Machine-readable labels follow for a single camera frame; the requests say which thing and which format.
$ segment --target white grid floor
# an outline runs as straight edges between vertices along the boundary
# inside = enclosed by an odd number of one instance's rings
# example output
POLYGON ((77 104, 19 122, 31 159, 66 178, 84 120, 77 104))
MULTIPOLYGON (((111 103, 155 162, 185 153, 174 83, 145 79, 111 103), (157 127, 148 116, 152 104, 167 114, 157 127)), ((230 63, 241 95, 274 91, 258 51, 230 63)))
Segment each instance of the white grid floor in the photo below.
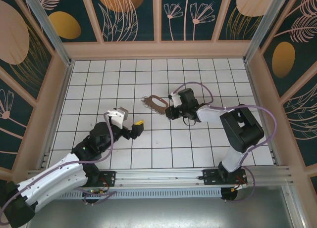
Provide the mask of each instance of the white grid floor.
MULTIPOLYGON (((214 95, 212 105, 255 104, 242 59, 76 61, 48 165, 83 140, 103 120, 103 113, 123 107, 129 111, 124 125, 131 127, 132 122, 143 119, 145 130, 136 140, 116 142, 112 156, 97 164, 100 169, 218 166, 229 146, 223 128, 210 123, 188 127, 182 119, 169 121, 141 101, 151 94, 168 101, 168 93, 188 81, 204 83, 214 95)), ((210 101, 201 86, 187 87, 193 89, 199 103, 210 101)), ((259 113, 252 110, 261 123, 259 113)), ((251 166, 272 164, 268 146, 256 149, 244 162, 251 166)))

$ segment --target gray floor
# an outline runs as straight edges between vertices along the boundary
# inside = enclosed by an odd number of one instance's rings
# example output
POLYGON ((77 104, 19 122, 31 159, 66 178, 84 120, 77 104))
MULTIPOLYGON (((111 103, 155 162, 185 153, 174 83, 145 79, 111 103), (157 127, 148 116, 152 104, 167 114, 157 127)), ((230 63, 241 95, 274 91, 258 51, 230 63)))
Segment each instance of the gray floor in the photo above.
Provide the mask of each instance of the gray floor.
POLYGON ((251 199, 235 204, 219 198, 113 199, 95 207, 76 200, 53 201, 28 225, 28 228, 42 227, 289 228, 292 225, 281 189, 257 187, 251 199))

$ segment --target small yellow object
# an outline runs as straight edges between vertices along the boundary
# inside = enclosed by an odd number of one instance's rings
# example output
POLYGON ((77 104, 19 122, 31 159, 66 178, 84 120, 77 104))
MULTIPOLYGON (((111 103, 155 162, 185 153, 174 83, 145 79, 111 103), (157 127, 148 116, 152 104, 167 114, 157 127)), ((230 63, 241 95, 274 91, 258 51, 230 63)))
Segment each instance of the small yellow object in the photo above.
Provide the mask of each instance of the small yellow object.
POLYGON ((141 124, 144 124, 143 119, 142 119, 141 121, 139 121, 139 122, 135 123, 134 125, 139 126, 139 125, 141 125, 141 124))

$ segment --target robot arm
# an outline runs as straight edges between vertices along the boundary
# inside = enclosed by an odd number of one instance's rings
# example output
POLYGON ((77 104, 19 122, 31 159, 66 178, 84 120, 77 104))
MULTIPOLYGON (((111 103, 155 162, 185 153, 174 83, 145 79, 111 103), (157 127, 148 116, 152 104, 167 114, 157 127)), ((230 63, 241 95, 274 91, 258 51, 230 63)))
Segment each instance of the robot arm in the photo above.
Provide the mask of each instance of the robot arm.
POLYGON ((227 111, 226 108, 209 108, 206 103, 198 104, 191 89, 184 89, 178 94, 171 94, 174 105, 165 110, 171 119, 189 118, 195 122, 209 122, 222 125, 230 143, 226 157, 220 162, 219 175, 227 181, 231 173, 241 167, 241 160, 252 145, 264 137, 262 127, 248 108, 227 111))
MULTIPOLYGON (((109 123, 112 130, 114 142, 120 137, 136 139, 143 131, 143 121, 132 126, 128 130, 123 126, 127 119, 128 111, 118 108, 108 111, 109 123)), ((63 159, 42 173, 26 181, 15 184, 9 182, 0 194, 0 206, 4 204, 23 188, 27 189, 18 195, 4 210, 4 213, 13 228, 20 227, 29 222, 41 208, 61 196, 67 191, 83 186, 86 183, 95 183, 100 171, 95 164, 71 163, 73 161, 95 161, 101 159, 101 154, 111 145, 110 131, 106 122, 99 122, 90 131, 86 138, 77 144, 72 151, 63 159), (43 174, 52 171, 33 186, 28 185, 43 174)))

